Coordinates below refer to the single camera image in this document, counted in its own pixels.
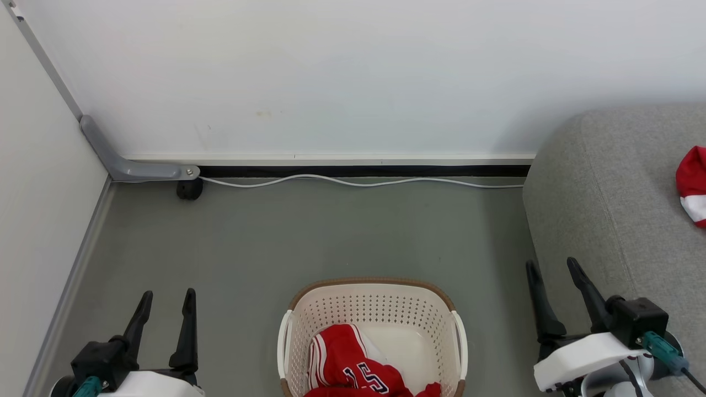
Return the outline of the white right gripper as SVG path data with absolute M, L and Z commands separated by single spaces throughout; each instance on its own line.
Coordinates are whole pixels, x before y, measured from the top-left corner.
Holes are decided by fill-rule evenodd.
M 646 350 L 628 349 L 610 334 L 606 300 L 577 259 L 568 257 L 566 264 L 584 300 L 593 335 L 560 347 L 535 364 L 537 387 L 547 393 L 556 390 L 564 394 L 648 394 L 651 355 Z M 537 341 L 549 345 L 562 339 L 567 331 L 550 306 L 544 279 L 532 260 L 526 263 L 526 275 Z

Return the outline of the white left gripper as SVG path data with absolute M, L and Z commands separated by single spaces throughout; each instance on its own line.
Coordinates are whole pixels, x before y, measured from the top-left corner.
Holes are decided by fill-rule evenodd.
M 127 360 L 138 359 L 143 328 L 151 316 L 152 299 L 153 292 L 145 291 L 123 333 Z M 199 368 L 196 291 L 191 287 L 187 289 L 181 313 L 176 350 L 168 363 L 170 369 L 130 372 L 116 390 L 104 389 L 99 396 L 205 396 L 196 375 L 189 373 Z

